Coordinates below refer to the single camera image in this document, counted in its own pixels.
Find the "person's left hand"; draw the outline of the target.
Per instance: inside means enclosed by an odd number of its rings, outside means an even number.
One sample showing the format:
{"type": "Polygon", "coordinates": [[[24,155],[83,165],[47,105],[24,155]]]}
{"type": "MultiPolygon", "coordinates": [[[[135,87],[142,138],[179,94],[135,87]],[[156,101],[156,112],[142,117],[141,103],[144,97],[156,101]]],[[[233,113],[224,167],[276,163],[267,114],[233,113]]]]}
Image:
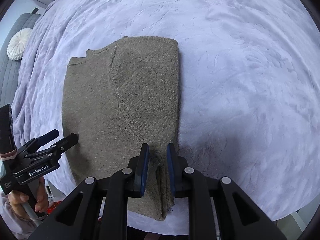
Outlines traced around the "person's left hand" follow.
{"type": "MultiPolygon", "coordinates": [[[[22,204],[27,203],[29,196],[19,191],[12,191],[8,195],[10,206],[14,213],[21,219],[30,220],[29,215],[26,213],[22,204]]],[[[39,178],[38,189],[37,189],[37,203],[35,204],[35,212],[43,213],[46,212],[49,207],[48,195],[46,193],[45,179],[44,177],[39,178]]]]}

